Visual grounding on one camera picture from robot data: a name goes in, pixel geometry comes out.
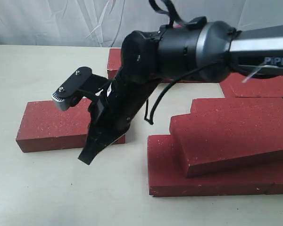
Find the white table surface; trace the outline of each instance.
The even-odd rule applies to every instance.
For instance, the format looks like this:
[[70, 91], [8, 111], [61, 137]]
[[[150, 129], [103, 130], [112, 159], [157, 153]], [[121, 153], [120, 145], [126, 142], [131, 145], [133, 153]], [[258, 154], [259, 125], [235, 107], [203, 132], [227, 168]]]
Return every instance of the white table surface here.
[[90, 166], [77, 159], [80, 149], [22, 153], [15, 138], [26, 103], [49, 100], [80, 66], [107, 76], [108, 51], [0, 46], [0, 226], [283, 226], [283, 195], [148, 195], [147, 136], [168, 134], [170, 117], [188, 113], [193, 98], [224, 97], [218, 84], [175, 85], [153, 126], [142, 108], [128, 143], [110, 146]]

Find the white fabric backdrop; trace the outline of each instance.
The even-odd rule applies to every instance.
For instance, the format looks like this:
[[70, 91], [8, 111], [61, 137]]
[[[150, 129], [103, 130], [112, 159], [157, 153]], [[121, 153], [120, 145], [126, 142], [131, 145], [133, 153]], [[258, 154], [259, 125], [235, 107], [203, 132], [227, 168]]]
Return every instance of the white fabric backdrop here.
[[[185, 20], [205, 15], [242, 30], [283, 24], [283, 0], [173, 2]], [[0, 0], [0, 44], [120, 47], [131, 31], [166, 22], [148, 0]]]

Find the screw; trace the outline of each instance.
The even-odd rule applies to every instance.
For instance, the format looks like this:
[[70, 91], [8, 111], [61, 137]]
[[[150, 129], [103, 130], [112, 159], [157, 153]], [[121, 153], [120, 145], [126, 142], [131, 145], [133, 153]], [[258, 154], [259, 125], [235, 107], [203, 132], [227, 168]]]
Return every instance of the screw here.
[[58, 89], [58, 91], [59, 91], [60, 93], [64, 92], [64, 91], [65, 91], [65, 90], [64, 90], [64, 87], [61, 86], [61, 87]]

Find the robotic arm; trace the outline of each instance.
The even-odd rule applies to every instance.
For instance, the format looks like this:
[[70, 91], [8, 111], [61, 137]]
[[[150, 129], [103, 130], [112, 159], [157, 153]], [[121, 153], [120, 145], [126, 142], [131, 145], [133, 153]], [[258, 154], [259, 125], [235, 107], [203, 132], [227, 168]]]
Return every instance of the robotic arm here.
[[[163, 95], [180, 80], [221, 82], [231, 72], [247, 78], [268, 79], [283, 75], [283, 26], [237, 31], [225, 22], [207, 22], [206, 17], [183, 21], [170, 0], [162, 0], [164, 11], [149, 0], [152, 8], [169, 16], [169, 24], [155, 32], [133, 31], [121, 47], [122, 66], [113, 80], [77, 69], [52, 95], [62, 111], [86, 97], [91, 123], [79, 159], [90, 164], [129, 127], [146, 103], [145, 120], [153, 115]], [[180, 27], [173, 27], [174, 22]], [[163, 79], [172, 79], [147, 118], [148, 98]]]

